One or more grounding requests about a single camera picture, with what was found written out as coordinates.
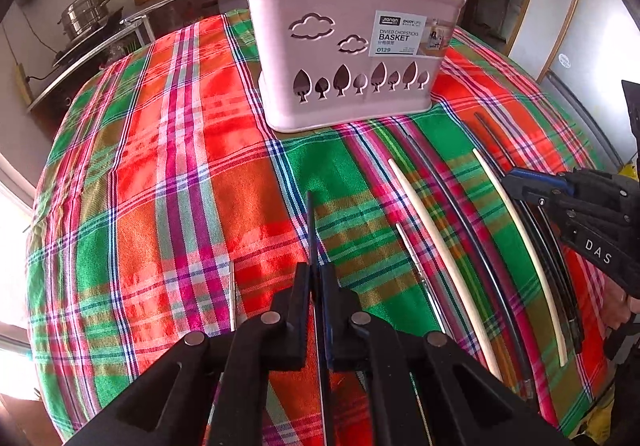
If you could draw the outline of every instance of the black stick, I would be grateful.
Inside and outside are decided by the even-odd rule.
[[[311,191],[306,192],[306,230],[309,233],[309,267],[314,295],[314,331],[316,333],[316,357],[318,359],[318,383],[320,384],[320,414],[322,416],[322,435],[324,446],[334,446],[334,421],[331,416],[331,383],[326,365],[324,348],[324,311],[322,307],[322,283],[318,261],[318,242],[316,241],[316,216]]]
[[[522,334],[520,333],[520,328],[518,327],[515,314],[513,313],[513,309],[511,308],[507,295],[505,295],[504,291],[502,290],[500,280],[496,275],[491,260],[482,247],[482,243],[480,242],[478,235],[476,235],[476,231],[473,229],[471,222],[469,222],[465,214],[462,212],[462,208],[460,207],[458,200],[456,199],[455,195],[451,193],[449,188],[447,188],[446,183],[438,174],[436,167],[429,160],[426,153],[420,148],[414,138],[411,137],[411,135],[409,135],[404,130],[404,128],[402,128],[402,130],[404,131],[404,135],[406,137],[406,140],[409,142],[409,145],[414,149],[414,152],[417,153],[418,156],[420,156],[424,167],[432,175],[433,179],[438,185],[438,188],[440,188],[440,190],[442,190],[442,192],[444,193],[447,202],[453,208],[456,217],[460,220],[460,223],[462,223],[462,227],[465,229],[467,235],[469,236],[469,240],[471,241],[471,245],[476,254],[476,257],[479,259],[479,263],[482,264],[482,269],[484,269],[484,272],[486,273],[485,276],[478,275],[478,277],[480,278],[484,288],[487,289],[487,291],[491,291],[498,301],[500,311],[504,316],[504,326],[515,348],[516,360],[519,363],[520,371],[523,377],[522,381],[525,387],[526,399],[537,412],[540,409],[540,404],[538,402],[538,393],[536,391],[536,381],[533,375],[533,367],[531,365],[531,362],[529,361],[529,356],[526,351],[524,339],[522,338]]]
[[[509,152],[507,152],[506,147],[502,144],[500,139],[498,139],[497,134],[491,129],[486,118],[482,114],[480,114],[480,112],[476,112],[476,119],[480,122],[480,124],[482,124],[482,127],[487,132],[489,137],[491,137],[492,141],[498,146],[502,154],[507,159],[509,165],[512,168],[516,168],[515,161],[513,160]],[[564,260],[564,255],[562,254],[562,250],[560,249],[560,244],[558,243],[556,234],[551,228],[549,217],[546,214],[546,211],[540,206],[538,206],[538,212],[540,213],[540,217],[542,220],[540,232],[544,236],[545,242],[550,245],[550,257],[553,260],[555,270],[558,273],[558,287],[560,287],[560,289],[558,289],[558,293],[562,296],[563,304],[566,306],[565,311],[567,312],[570,330],[574,338],[574,347],[576,349],[576,352],[580,353],[582,351],[582,342],[584,341],[584,327],[582,325],[582,318],[580,317],[580,312],[578,310],[578,297],[575,293],[574,284],[571,280],[569,269]]]

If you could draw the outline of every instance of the black cable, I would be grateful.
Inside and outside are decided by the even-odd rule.
[[[31,22],[29,21],[29,19],[27,18],[26,13],[22,10],[21,7],[18,7],[18,9],[20,9],[20,12],[22,13],[22,15],[24,16],[24,19],[27,21],[27,25],[29,26],[29,29],[31,29],[31,32],[33,32],[33,35],[38,39],[38,41],[44,45],[44,47],[46,47],[47,49],[49,49],[51,52],[53,52],[53,54],[58,54],[58,51],[56,51],[55,49],[52,49],[49,45],[47,45],[46,43],[44,43],[41,39],[40,36],[38,36],[36,34],[36,32],[33,30],[33,27],[31,26]]]
[[[442,192],[444,193],[444,196],[446,197],[447,202],[453,208],[453,211],[456,214],[456,217],[462,223],[462,227],[465,229],[469,237],[469,240],[471,241],[471,245],[476,254],[476,257],[479,259],[479,263],[482,264],[482,268],[486,273],[486,276],[479,274],[478,278],[481,280],[484,288],[487,289],[487,291],[492,292],[492,294],[494,295],[494,298],[496,298],[498,301],[500,311],[504,316],[504,326],[515,348],[516,360],[519,364],[520,372],[522,373],[522,377],[523,377],[523,384],[525,388],[524,392],[526,394],[526,400],[533,407],[533,409],[536,412],[538,412],[540,409],[540,403],[538,401],[538,393],[536,391],[536,381],[533,375],[533,366],[529,361],[529,355],[527,354],[526,346],[524,344],[524,339],[522,338],[522,334],[520,333],[520,328],[518,327],[515,314],[513,313],[513,309],[509,303],[508,297],[505,295],[505,293],[502,290],[500,281],[498,280],[496,272],[492,266],[491,260],[487,256],[486,251],[484,250],[484,247],[480,243],[480,240],[478,239],[478,235],[473,229],[470,221],[462,212],[462,209],[460,208],[460,204],[458,204],[458,201],[455,198],[455,196],[451,193],[449,188],[447,188],[446,183],[443,181],[442,177],[440,177],[440,175],[438,174],[438,171],[436,170],[433,163],[429,160],[426,153],[420,148],[420,146],[413,139],[413,137],[411,137],[411,135],[404,129],[404,127],[401,127],[401,130],[404,132],[404,135],[406,137],[406,140],[409,142],[409,145],[414,149],[415,153],[417,153],[418,156],[420,156],[420,159],[422,160],[422,163],[424,164],[425,168],[429,171],[433,179],[436,181],[438,188],[440,188],[440,190],[442,190]]]
[[[49,74],[47,74],[46,76],[44,76],[43,78],[39,78],[37,76],[27,76],[27,83],[29,83],[31,80],[38,80],[38,81],[44,81],[46,80],[49,76],[51,76],[55,71],[57,71],[58,69],[55,68],[53,69]]]
[[[11,42],[9,41],[9,37],[7,36],[6,29],[4,28],[4,22],[0,22],[2,26],[2,32],[4,32],[4,37],[6,38],[6,44],[9,46],[9,51],[11,51],[11,56],[14,57],[15,66],[18,66],[18,58],[15,57],[14,49],[11,47]]]
[[[511,165],[512,168],[516,168],[516,163],[507,152],[507,149],[502,144],[502,142],[498,139],[498,136],[494,133],[494,131],[489,126],[489,123],[484,118],[480,112],[476,112],[476,119],[482,124],[482,127],[487,132],[489,137],[491,137],[492,141],[498,146],[502,154],[507,159],[507,162]],[[569,274],[569,269],[564,260],[564,255],[562,254],[562,250],[560,249],[560,244],[556,239],[556,235],[551,228],[551,223],[549,221],[549,217],[546,214],[546,211],[538,206],[538,212],[540,213],[540,217],[542,218],[542,225],[540,226],[540,233],[543,235],[543,240],[550,244],[549,246],[549,257],[554,263],[554,271],[558,272],[558,283],[560,289],[558,289],[558,294],[562,297],[562,303],[565,305],[565,312],[568,309],[568,320],[570,325],[570,330],[572,332],[572,336],[574,337],[574,347],[576,352],[579,354],[582,352],[582,342],[584,341],[584,327],[582,325],[582,318],[580,317],[580,311],[578,310],[578,297],[574,290],[574,284],[571,279],[571,275]]]

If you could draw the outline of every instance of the plaid tablecloth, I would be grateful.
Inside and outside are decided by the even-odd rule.
[[[584,320],[584,351],[560,369],[542,288],[507,211],[459,126],[481,111],[521,166],[594,166],[590,145],[512,62],[457,30],[426,113],[282,137],[264,120],[260,65],[248,12],[209,18],[159,39],[91,79],[73,102],[38,186],[28,257],[31,343],[52,420],[68,438],[192,330],[225,333],[228,263],[240,321],[290,285],[306,260],[304,193],[314,192],[321,260],[365,310],[398,330],[436,328],[395,232],[403,222],[446,306],[459,343],[484,361],[433,244],[387,165],[393,157],[453,252],[517,388],[500,321],[461,231],[404,142],[436,163],[487,248],[508,270],[503,287],[531,344],[543,416],[571,431],[606,374],[598,318],[602,278],[565,250]],[[320,444],[315,357],[273,374],[264,443]],[[340,444],[370,444],[355,375],[332,377]]]

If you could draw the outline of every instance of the pink plastic basket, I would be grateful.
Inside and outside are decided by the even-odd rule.
[[[421,112],[465,0],[248,0],[280,132]]]

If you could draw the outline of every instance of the cloud cutout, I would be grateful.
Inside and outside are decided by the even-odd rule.
[[[300,20],[292,23],[289,30],[292,31],[292,38],[315,40],[322,38],[322,36],[329,36],[334,32],[332,25],[335,25],[335,23],[328,16],[320,16],[314,12],[310,12]]]
[[[340,47],[338,50],[340,52],[347,52],[348,54],[357,54],[364,51],[368,44],[369,42],[364,38],[352,34],[338,44],[338,47]]]

